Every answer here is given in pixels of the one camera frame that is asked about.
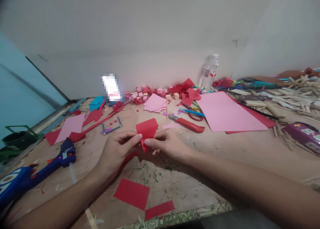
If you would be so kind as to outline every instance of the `red scissors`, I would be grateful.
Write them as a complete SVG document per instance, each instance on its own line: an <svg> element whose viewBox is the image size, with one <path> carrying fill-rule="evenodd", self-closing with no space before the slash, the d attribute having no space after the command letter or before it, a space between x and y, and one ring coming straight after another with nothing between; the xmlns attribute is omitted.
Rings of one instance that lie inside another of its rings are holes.
<svg viewBox="0 0 320 229"><path fill-rule="evenodd" d="M192 107L190 107L190 106L188 106L188 105L186 105L186 104L184 104L184 103L182 103L188 110L192 110L192 111L197 111L197 110L199 110L199 111L201 111L201 109L200 108L192 108ZM193 115L191 114L191 113L188 113L188 116L191 118L191 119L193 119L193 120L195 120L195 121L202 121L203 120L203 117L202 116L196 116L195 118L193 117Z"/></svg>

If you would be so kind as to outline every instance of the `water bottle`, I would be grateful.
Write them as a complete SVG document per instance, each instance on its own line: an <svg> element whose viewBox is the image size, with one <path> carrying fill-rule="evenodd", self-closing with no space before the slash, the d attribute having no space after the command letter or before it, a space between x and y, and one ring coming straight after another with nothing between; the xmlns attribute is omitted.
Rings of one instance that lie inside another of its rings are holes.
<svg viewBox="0 0 320 229"><path fill-rule="evenodd" d="M209 55L207 61L202 67L202 69L204 69L204 74L200 79L199 88L203 90L205 93L211 90L213 80L217 74L218 56L219 54Z"/></svg>

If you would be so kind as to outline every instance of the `blue glue gun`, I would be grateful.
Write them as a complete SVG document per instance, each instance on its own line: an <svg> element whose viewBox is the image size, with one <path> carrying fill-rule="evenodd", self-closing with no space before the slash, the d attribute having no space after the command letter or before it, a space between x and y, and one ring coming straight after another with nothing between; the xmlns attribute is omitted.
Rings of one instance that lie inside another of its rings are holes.
<svg viewBox="0 0 320 229"><path fill-rule="evenodd" d="M24 195L28 190L38 185L59 167L67 167L76 161L76 150L73 142L67 138L61 145L59 155L38 173L32 175L38 164L20 167L0 180L0 212L11 201Z"/></svg>

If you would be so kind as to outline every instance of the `fingernail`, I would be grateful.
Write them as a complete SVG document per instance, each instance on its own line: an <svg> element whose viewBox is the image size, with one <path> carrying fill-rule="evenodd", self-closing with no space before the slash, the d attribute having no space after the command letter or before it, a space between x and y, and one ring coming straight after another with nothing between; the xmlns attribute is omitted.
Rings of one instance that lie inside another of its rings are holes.
<svg viewBox="0 0 320 229"><path fill-rule="evenodd" d="M137 137L138 140L141 140L142 134L140 133L140 134L136 135L136 137Z"/></svg>

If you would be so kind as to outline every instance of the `left hand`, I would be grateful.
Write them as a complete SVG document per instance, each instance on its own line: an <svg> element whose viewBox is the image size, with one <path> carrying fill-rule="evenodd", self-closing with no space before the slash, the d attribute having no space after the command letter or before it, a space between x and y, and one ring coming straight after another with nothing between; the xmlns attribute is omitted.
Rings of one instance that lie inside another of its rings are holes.
<svg viewBox="0 0 320 229"><path fill-rule="evenodd" d="M106 141L94 171L104 180L112 180L117 174L129 150L142 139L133 131L113 133Z"/></svg>

